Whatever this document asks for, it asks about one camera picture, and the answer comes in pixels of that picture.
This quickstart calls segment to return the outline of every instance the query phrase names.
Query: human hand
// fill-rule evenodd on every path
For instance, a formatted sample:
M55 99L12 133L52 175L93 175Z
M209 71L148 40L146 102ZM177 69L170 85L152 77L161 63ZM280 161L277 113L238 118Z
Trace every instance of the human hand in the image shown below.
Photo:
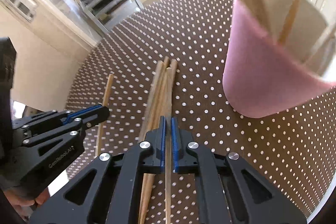
M22 217L22 219L26 220L28 215L28 210L25 210L24 207L32 206L35 202L38 206L42 205L46 202L46 200L50 197L48 189L45 189L35 200L26 200L22 197L19 197L13 193L12 190L4 191L6 198L9 203L13 206L16 212Z

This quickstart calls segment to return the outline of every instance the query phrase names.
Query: silver bolt head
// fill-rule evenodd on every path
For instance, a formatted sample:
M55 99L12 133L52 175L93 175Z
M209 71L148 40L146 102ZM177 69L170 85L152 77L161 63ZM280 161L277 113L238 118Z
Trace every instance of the silver bolt head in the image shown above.
M146 149L146 148L148 148L148 147L150 147L151 146L151 143L150 142L147 142L147 141L144 141L144 142L141 142L140 143L140 147L142 148L142 149Z
M101 154L99 155L99 159L100 159L101 161L107 161L110 157L111 157L111 156L110 156L109 153L101 153Z
M196 149L198 148L198 143L197 142L190 142L188 143L188 147L191 148L191 149Z
M239 155L236 152L230 152L228 156L229 156L229 159L231 159L231 160L238 160L239 159Z

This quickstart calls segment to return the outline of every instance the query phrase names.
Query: polka dot tablecloth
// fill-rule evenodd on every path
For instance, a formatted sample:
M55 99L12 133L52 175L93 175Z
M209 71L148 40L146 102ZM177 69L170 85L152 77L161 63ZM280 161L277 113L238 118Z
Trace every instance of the polka dot tablecloth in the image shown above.
M236 112L222 88L231 16L232 0L160 0L145 7L84 60L67 109L102 102L113 73L102 152L124 153L138 141L157 62L175 58L172 111L179 127L217 154L238 152L309 216L335 174L335 91L261 119ZM93 160L96 133L97 127L87 131L85 152L67 170L70 178ZM164 175L157 175L147 224L165 221L164 185ZM171 200L173 223L198 223L193 175L173 174Z

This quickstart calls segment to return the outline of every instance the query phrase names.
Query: metal rack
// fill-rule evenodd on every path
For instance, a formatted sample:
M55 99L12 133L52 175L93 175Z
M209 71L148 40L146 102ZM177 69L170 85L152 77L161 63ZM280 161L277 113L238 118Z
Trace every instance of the metal rack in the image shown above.
M105 34L125 17L143 8L140 0L81 0L80 6Z

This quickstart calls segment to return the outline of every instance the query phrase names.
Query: chopstick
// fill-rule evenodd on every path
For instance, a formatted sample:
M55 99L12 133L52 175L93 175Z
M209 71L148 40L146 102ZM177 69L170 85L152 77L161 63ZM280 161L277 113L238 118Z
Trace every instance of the chopstick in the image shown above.
M177 61L175 59L172 60L170 64L170 68L166 69L166 64L164 62L163 68L165 69L162 75L162 81L159 85L159 95L155 98L157 107L153 109L155 112L154 118L150 121L152 123L151 128L149 130L153 130L159 127L160 116L164 115L166 119L171 117L171 91L174 84L175 73L177 70ZM155 174L144 174L143 182L142 182L142 193L141 193L141 200L140 200L140 212L139 212L139 224L144 224L147 208L149 204L149 200L152 193L152 187L154 184Z
M170 224L171 214L171 108L172 108L172 88L174 84L175 71L167 68L166 81L166 102L165 102L165 118L166 118L166 147L165 147L165 195L166 195L166 224Z
M281 33L280 33L279 38L278 38L279 45L284 45L286 43L286 40L287 40L287 38L288 38L292 28L293 28L295 17L296 17L297 11L299 9L299 4L300 4L300 0L293 0L291 6L289 8L288 14L285 18L285 22L283 24Z
M109 105L109 100L110 100L110 94L111 94L111 87L113 84L113 79L114 79L114 75L110 74L109 78L107 80L107 84L105 87L105 92L104 92L104 97L103 97L103 106L108 106ZM96 140L96 150L95 150L95 154L94 157L97 157L100 154L100 151L102 149L102 140L101 140L101 135L103 132L103 123L101 122L98 125L98 131L97 131L97 140Z
M165 81L166 68L169 65L169 58L165 57L164 61L159 61L155 69L155 76L152 82L152 88L148 96L148 103L145 110L145 120L143 122L143 128L140 131L139 141L145 139L146 133L150 130L156 129L160 120L161 114L161 87ZM142 181L142 191L140 198L140 211L138 223L143 224L146 218L147 208L152 193L152 186L154 183L153 174L144 174Z

